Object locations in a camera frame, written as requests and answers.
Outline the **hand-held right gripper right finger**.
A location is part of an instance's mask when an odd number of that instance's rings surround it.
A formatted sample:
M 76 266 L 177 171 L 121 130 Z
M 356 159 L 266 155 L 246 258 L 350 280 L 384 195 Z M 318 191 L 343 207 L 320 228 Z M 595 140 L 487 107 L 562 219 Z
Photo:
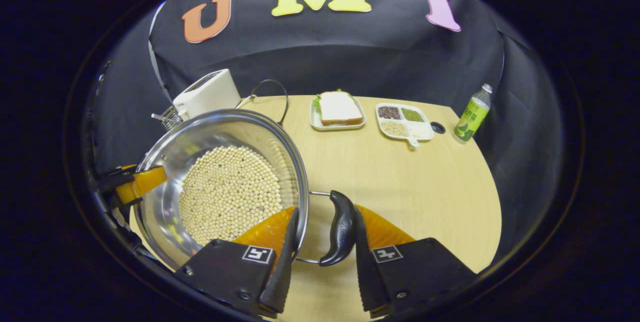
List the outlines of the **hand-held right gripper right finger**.
M 359 295 L 371 318 L 431 308 L 476 280 L 439 240 L 416 240 L 368 208 L 355 210 Z

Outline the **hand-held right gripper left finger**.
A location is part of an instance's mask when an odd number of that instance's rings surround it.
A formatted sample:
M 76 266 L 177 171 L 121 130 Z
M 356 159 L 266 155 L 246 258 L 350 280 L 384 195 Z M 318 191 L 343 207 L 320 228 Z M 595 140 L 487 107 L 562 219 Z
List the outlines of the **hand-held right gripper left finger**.
M 233 242 L 210 241 L 175 277 L 243 315 L 276 318 L 290 289 L 297 212 L 281 210 Z

